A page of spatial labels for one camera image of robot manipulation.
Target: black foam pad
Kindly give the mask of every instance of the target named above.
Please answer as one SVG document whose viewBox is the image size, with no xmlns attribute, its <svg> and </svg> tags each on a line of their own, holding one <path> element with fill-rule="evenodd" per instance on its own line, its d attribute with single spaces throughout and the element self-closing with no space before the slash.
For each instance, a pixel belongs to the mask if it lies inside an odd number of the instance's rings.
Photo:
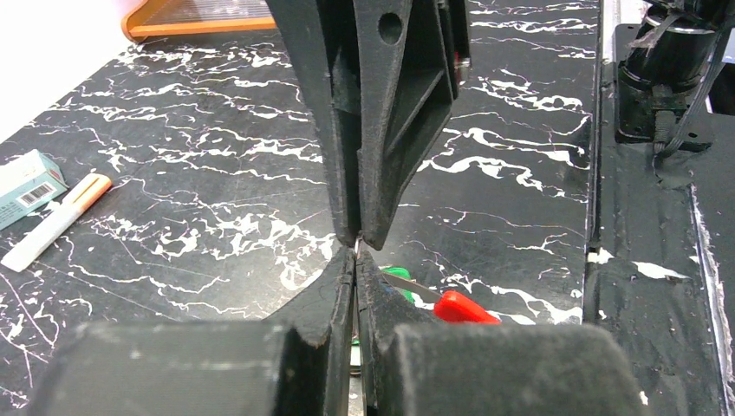
<svg viewBox="0 0 735 416">
<path fill-rule="evenodd" d="M 381 415 L 649 415 L 606 331 L 582 326 L 400 325 Z"/>
</svg>

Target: clamp jaw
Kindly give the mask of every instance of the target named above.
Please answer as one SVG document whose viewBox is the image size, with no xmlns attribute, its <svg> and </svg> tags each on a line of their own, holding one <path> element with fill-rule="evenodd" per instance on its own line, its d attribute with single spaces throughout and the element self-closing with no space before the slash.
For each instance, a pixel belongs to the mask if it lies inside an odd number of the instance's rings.
<svg viewBox="0 0 735 416">
<path fill-rule="evenodd" d="M 441 322 L 345 247 L 264 321 L 79 328 L 25 414 L 347 415 L 355 311 L 366 415 L 651 414 L 606 331 Z"/>
<path fill-rule="evenodd" d="M 337 238 L 380 250 L 467 76 L 465 0 L 268 5 L 314 116 Z"/>
</svg>

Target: mounting hole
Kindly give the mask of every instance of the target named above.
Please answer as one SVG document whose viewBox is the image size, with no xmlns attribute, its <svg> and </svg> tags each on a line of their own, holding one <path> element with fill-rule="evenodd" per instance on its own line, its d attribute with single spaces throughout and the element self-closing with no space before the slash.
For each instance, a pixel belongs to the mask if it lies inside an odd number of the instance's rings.
<svg viewBox="0 0 735 416">
<path fill-rule="evenodd" d="M 381 33 L 381 39 L 388 45 L 394 45 L 400 39 L 403 32 L 403 23 L 400 17 L 395 13 L 386 13 L 381 16 L 378 22 L 378 31 Z"/>
</svg>

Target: orange wooden tray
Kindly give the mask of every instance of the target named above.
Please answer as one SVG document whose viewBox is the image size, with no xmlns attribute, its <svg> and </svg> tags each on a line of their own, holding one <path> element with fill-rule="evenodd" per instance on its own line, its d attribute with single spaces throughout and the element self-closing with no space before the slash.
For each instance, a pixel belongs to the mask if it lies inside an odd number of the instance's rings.
<svg viewBox="0 0 735 416">
<path fill-rule="evenodd" d="M 274 29 L 276 23 L 259 0 L 142 0 L 121 27 L 128 39 L 141 42 L 149 36 Z"/>
</svg>

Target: teal box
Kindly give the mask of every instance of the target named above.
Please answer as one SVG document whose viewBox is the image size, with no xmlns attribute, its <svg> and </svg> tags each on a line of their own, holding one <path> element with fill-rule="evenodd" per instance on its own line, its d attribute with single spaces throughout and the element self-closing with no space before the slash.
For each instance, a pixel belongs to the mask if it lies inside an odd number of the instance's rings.
<svg viewBox="0 0 735 416">
<path fill-rule="evenodd" d="M 37 150 L 0 166 L 0 230 L 66 190 L 59 166 Z"/>
</svg>

